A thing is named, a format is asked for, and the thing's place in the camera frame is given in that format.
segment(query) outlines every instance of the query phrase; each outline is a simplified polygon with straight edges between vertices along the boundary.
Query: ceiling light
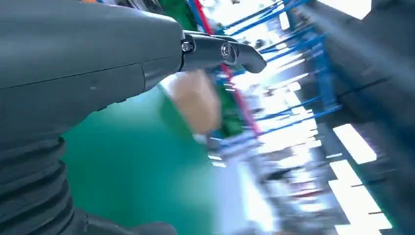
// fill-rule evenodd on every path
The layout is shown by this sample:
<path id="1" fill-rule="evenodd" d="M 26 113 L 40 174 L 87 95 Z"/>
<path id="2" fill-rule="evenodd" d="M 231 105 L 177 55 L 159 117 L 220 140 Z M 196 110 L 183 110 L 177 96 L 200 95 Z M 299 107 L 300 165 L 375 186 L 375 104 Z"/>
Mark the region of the ceiling light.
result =
<path id="1" fill-rule="evenodd" d="M 336 157 L 340 157 L 342 155 L 343 155 L 343 153 L 331 154 L 331 155 L 326 156 L 326 158 L 327 159 L 329 159 L 329 158 L 336 158 Z"/>
<path id="2" fill-rule="evenodd" d="M 312 142 L 316 141 L 316 138 L 314 136 L 307 138 L 306 142 Z"/>
<path id="3" fill-rule="evenodd" d="M 209 159 L 211 159 L 211 160 L 217 160 L 217 161 L 221 161 L 222 160 L 222 158 L 220 158 L 220 157 L 216 157 L 216 156 L 212 156 L 212 155 L 208 155 L 207 156 Z"/>
<path id="4" fill-rule="evenodd" d="M 302 121 L 304 126 L 307 126 L 307 130 L 317 129 L 317 123 L 314 118 Z"/>
<path id="5" fill-rule="evenodd" d="M 305 113 L 306 114 L 304 115 L 304 118 L 310 118 L 310 117 L 314 116 L 313 112 L 305 111 Z"/>
<path id="6" fill-rule="evenodd" d="M 287 44 L 281 43 L 281 44 L 276 45 L 275 48 L 277 48 L 278 50 L 281 50 L 281 49 L 287 48 Z"/>
<path id="7" fill-rule="evenodd" d="M 288 92 L 285 96 L 285 100 L 290 106 L 296 106 L 296 105 L 301 104 L 300 100 L 298 99 L 296 94 L 294 94 L 293 92 Z"/>
<path id="8" fill-rule="evenodd" d="M 326 209 L 326 205 L 323 203 L 303 204 L 301 209 L 304 212 L 320 212 Z"/>
<path id="9" fill-rule="evenodd" d="M 291 92 L 296 92 L 296 91 L 301 90 L 301 86 L 298 82 L 290 83 L 287 85 L 287 87 Z"/>
<path id="10" fill-rule="evenodd" d="M 372 10 L 372 0 L 317 0 L 362 20 Z"/>
<path id="11" fill-rule="evenodd" d="M 337 179 L 341 180 L 348 186 L 362 184 L 362 181 L 360 181 L 356 172 L 354 172 L 353 168 L 351 168 L 347 160 L 332 162 L 330 163 L 330 166 L 333 169 L 334 174 L 336 175 Z"/>
<path id="12" fill-rule="evenodd" d="M 285 7 L 284 4 L 281 4 L 280 6 L 277 7 L 277 11 L 283 10 Z M 290 27 L 290 22 L 288 20 L 288 16 L 286 12 L 282 12 L 279 15 L 279 23 L 281 24 L 281 29 L 282 30 L 286 30 Z"/>
<path id="13" fill-rule="evenodd" d="M 292 146 L 291 149 L 293 150 L 294 154 L 297 154 L 297 155 L 309 152 L 309 149 L 304 144 Z"/>
<path id="14" fill-rule="evenodd" d="M 356 229 L 350 224 L 335 225 L 334 228 L 339 235 L 358 234 Z"/>
<path id="15" fill-rule="evenodd" d="M 222 168 L 225 168 L 226 167 L 226 164 L 225 163 L 219 163 L 219 162 L 212 162 L 212 165 L 213 166 L 217 166 L 217 167 L 222 167 Z"/>
<path id="16" fill-rule="evenodd" d="M 371 219 L 372 224 L 376 224 L 377 229 L 391 229 L 392 224 L 386 218 L 383 213 L 370 214 L 369 218 Z"/>
<path id="17" fill-rule="evenodd" d="M 318 134 L 319 134 L 319 131 L 317 129 L 316 130 L 311 130 L 311 131 L 308 132 L 307 137 L 315 136 L 315 135 L 318 135 Z"/>
<path id="18" fill-rule="evenodd" d="M 376 213 L 381 212 L 379 206 L 369 193 L 368 189 L 361 185 L 352 188 L 352 197 L 358 199 L 356 203 L 360 205 L 360 207 L 365 208 L 365 211 L 368 213 Z"/>
<path id="19" fill-rule="evenodd" d="M 351 187 L 344 184 L 342 180 L 331 180 L 328 182 L 334 196 L 337 198 L 348 221 L 355 229 L 355 234 L 381 235 L 375 224 L 371 223 L 369 214 L 361 208 L 354 198 L 351 198 Z"/>
<path id="20" fill-rule="evenodd" d="M 321 140 L 316 140 L 316 141 L 312 141 L 310 143 L 307 144 L 307 146 L 309 148 L 317 148 L 320 147 L 322 145 L 322 141 Z"/>
<path id="21" fill-rule="evenodd" d="M 348 150 L 357 164 L 368 163 L 376 160 L 376 153 L 368 143 L 357 133 L 352 125 L 346 124 L 333 128 L 334 133 Z"/>

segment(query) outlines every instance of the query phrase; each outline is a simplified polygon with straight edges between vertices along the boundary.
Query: screw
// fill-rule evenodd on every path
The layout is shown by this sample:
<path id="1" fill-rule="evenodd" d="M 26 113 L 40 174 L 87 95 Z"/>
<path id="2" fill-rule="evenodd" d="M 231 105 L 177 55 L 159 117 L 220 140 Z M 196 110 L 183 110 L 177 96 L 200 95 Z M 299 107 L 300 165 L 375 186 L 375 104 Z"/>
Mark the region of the screw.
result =
<path id="1" fill-rule="evenodd" d="M 193 45 L 190 42 L 183 42 L 182 43 L 182 50 L 184 52 L 191 51 L 193 49 Z"/>
<path id="2" fill-rule="evenodd" d="M 229 43 L 223 43 L 221 45 L 221 56 L 226 59 L 229 57 L 229 55 L 231 54 L 231 46 L 229 45 Z"/>

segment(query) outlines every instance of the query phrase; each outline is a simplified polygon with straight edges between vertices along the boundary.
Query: green surface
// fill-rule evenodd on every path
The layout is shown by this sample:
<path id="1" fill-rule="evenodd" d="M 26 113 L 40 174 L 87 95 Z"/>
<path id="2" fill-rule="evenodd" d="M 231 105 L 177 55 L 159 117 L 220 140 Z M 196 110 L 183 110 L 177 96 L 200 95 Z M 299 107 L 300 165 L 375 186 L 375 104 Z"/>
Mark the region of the green surface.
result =
<path id="1" fill-rule="evenodd" d="M 174 18 L 185 30 L 197 31 L 196 20 L 186 0 L 159 0 L 164 14 Z"/>
<path id="2" fill-rule="evenodd" d="M 162 88 L 91 114 L 65 139 L 77 207 L 124 226 L 212 234 L 211 164 Z"/>
<path id="3" fill-rule="evenodd" d="M 222 138 L 237 136 L 244 131 L 240 109 L 233 92 L 228 90 L 225 85 L 216 84 L 216 91 L 222 104 L 222 125 L 219 129 Z"/>

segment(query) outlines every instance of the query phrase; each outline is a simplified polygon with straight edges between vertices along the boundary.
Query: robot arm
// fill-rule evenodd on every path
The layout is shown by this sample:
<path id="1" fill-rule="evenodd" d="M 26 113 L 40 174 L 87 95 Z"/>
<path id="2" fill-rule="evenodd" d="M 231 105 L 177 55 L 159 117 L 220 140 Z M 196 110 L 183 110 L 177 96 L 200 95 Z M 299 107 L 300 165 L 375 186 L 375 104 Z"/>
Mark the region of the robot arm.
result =
<path id="1" fill-rule="evenodd" d="M 170 74 L 221 63 L 266 66 L 251 47 L 184 32 L 165 16 L 75 0 L 3 2 L 0 234 L 73 234 L 66 231 L 76 224 L 85 231 L 93 219 L 74 213 L 60 136 Z"/>

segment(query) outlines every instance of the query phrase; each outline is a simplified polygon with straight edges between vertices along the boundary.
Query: blue metal rack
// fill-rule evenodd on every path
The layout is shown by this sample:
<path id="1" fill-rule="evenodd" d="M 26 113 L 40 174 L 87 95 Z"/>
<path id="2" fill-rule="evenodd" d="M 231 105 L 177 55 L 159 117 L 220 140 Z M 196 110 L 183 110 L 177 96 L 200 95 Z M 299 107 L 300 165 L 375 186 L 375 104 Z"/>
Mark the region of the blue metal rack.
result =
<path id="1" fill-rule="evenodd" d="M 314 72 L 311 72 L 311 73 L 314 74 L 316 78 L 316 81 L 317 81 L 316 83 L 319 88 L 320 94 L 312 99 L 304 101 L 299 105 L 289 107 L 286 110 L 283 110 L 281 112 L 278 112 L 275 114 L 269 114 L 264 117 L 258 118 L 256 119 L 256 121 L 272 119 L 272 118 L 276 118 L 282 115 L 293 115 L 293 112 L 291 111 L 294 108 L 303 107 L 304 105 L 311 104 L 311 103 L 318 102 L 318 101 L 323 103 L 323 110 L 309 117 L 305 117 L 303 119 L 296 120 L 289 124 L 285 124 L 283 126 L 275 127 L 270 130 L 264 131 L 259 134 L 260 136 L 274 132 L 274 131 L 281 130 L 289 126 L 302 123 L 303 121 L 306 121 L 309 119 L 322 117 L 324 115 L 337 111 L 341 108 L 337 104 L 336 96 L 334 95 L 334 91 L 333 91 L 332 84 L 331 84 L 330 65 L 328 63 L 328 59 L 324 51 L 324 35 L 316 34 L 312 26 L 307 26 L 303 28 L 296 27 L 294 25 L 293 18 L 289 14 L 290 10 L 304 3 L 307 3 L 308 1 L 309 0 L 281 0 L 268 7 L 263 8 L 262 10 L 256 13 L 246 16 L 240 20 L 237 20 L 234 23 L 231 23 L 220 30 L 221 32 L 225 32 L 226 34 L 226 32 L 229 32 L 229 30 L 232 27 L 235 27 L 237 25 L 240 25 L 242 23 L 246 23 L 247 21 L 251 21 L 255 19 L 254 22 L 229 34 L 230 36 L 234 36 L 242 32 L 245 32 L 246 30 L 251 29 L 257 25 L 273 20 L 277 18 L 281 13 L 286 12 L 288 19 L 289 19 L 289 23 L 290 23 L 290 28 L 289 28 L 290 33 L 288 33 L 288 35 L 282 40 L 280 40 L 279 42 L 269 45 L 268 47 L 260 50 L 259 52 L 262 54 L 275 53 L 275 55 L 272 56 L 270 59 L 268 59 L 267 62 L 274 61 L 278 58 L 281 58 L 283 56 L 286 56 L 288 54 L 291 54 L 293 52 L 298 52 L 298 51 L 307 52 L 308 54 L 311 53 L 312 55 L 310 56 L 309 61 L 314 67 Z M 288 42 L 290 42 L 288 45 L 288 50 L 285 49 L 285 51 L 279 53 L 280 50 L 277 49 L 277 46 L 288 43 Z M 237 71 L 233 75 L 240 75 L 243 73 L 244 73 L 243 71 Z M 248 138 L 242 138 L 236 141 L 231 141 L 229 143 L 222 144 L 220 146 L 220 149 L 223 150 L 235 144 L 241 144 L 241 143 L 244 143 L 246 141 L 250 141 L 256 138 L 257 136 L 251 136 Z"/>

